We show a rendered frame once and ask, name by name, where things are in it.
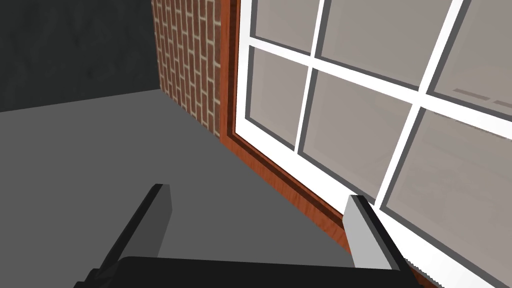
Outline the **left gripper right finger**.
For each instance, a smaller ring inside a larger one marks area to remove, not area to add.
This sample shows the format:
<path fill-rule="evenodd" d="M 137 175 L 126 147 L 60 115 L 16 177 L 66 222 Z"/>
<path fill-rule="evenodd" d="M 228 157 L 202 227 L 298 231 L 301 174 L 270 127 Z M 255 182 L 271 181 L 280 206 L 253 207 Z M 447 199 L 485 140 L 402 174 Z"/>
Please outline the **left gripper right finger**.
<path fill-rule="evenodd" d="M 342 218 L 357 268 L 409 271 L 410 267 L 363 195 L 350 195 Z"/>

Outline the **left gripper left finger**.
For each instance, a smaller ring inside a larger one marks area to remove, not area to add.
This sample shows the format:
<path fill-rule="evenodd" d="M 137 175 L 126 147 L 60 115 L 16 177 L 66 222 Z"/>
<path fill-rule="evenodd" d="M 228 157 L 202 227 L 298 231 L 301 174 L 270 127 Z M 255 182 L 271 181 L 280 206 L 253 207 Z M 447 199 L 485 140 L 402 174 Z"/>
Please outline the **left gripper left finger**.
<path fill-rule="evenodd" d="M 156 258 L 173 212 L 169 184 L 154 184 L 99 267 L 102 274 L 126 257 Z"/>

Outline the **white glazed door leaf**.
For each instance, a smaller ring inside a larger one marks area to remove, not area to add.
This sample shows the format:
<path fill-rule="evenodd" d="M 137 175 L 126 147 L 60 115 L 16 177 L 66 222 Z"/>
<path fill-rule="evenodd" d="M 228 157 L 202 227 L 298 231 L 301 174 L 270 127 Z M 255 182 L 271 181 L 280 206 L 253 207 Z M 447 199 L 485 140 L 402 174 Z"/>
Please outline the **white glazed door leaf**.
<path fill-rule="evenodd" d="M 512 288 L 512 0 L 240 0 L 235 132 L 442 288 Z"/>

